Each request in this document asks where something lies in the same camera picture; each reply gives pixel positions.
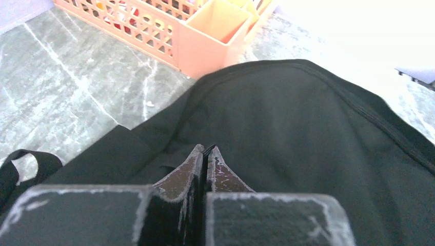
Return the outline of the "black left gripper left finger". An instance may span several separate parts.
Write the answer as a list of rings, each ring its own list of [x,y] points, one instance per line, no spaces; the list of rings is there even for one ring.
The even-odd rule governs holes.
[[[38,185],[1,225],[1,245],[198,245],[204,147],[153,185]]]

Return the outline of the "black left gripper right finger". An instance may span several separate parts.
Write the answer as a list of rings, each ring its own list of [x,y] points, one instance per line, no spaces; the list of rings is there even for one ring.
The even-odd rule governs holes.
[[[340,203],[332,196],[255,192],[225,163],[208,155],[206,245],[355,245]]]

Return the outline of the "black student backpack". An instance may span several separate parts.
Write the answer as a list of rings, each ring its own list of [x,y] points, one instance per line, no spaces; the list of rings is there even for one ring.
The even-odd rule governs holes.
[[[434,245],[434,145],[379,96],[307,60],[208,74],[132,130],[116,126],[65,166],[47,152],[1,167],[1,225],[38,185],[153,185],[204,147],[195,210],[205,244],[208,155],[255,192],[324,194],[355,245]]]

